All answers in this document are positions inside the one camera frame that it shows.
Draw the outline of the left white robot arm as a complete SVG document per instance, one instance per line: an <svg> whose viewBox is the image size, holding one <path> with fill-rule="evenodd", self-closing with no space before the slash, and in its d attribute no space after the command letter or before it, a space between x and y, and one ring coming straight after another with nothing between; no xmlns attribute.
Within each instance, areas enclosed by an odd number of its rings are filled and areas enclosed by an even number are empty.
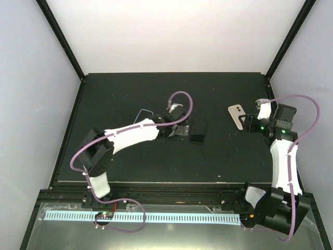
<svg viewBox="0 0 333 250"><path fill-rule="evenodd" d="M93 201L100 208L111 204L112 196L107 178L107 167L113 156L135 144L164 140L176 135L176 130L187 121L187 110L181 104L173 104L163 114L118 129L99 131L92 129L86 136L77 155L83 165L83 174L88 176L94 191Z"/></svg>

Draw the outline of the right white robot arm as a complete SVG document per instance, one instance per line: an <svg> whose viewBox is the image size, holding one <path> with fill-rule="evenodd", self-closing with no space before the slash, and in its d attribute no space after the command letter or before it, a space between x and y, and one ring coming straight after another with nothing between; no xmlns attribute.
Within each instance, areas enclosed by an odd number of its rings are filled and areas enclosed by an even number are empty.
<svg viewBox="0 0 333 250"><path fill-rule="evenodd" d="M272 185L264 190L245 183L236 197L239 208L254 209L254 223L287 236L294 235L308 213L311 202L303 196L296 165L298 134L292 131L296 108L279 104L271 113L269 103L258 106L257 115L236 107L241 130L261 133L270 148L273 163Z"/></svg>

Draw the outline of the bare black phone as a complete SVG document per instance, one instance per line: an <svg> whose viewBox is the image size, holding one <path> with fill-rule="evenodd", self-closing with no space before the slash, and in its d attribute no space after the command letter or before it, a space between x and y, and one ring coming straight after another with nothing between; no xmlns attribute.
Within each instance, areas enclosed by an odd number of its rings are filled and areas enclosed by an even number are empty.
<svg viewBox="0 0 333 250"><path fill-rule="evenodd" d="M194 119L190 125L189 140L192 143L203 144L206 132L206 122L202 119Z"/></svg>

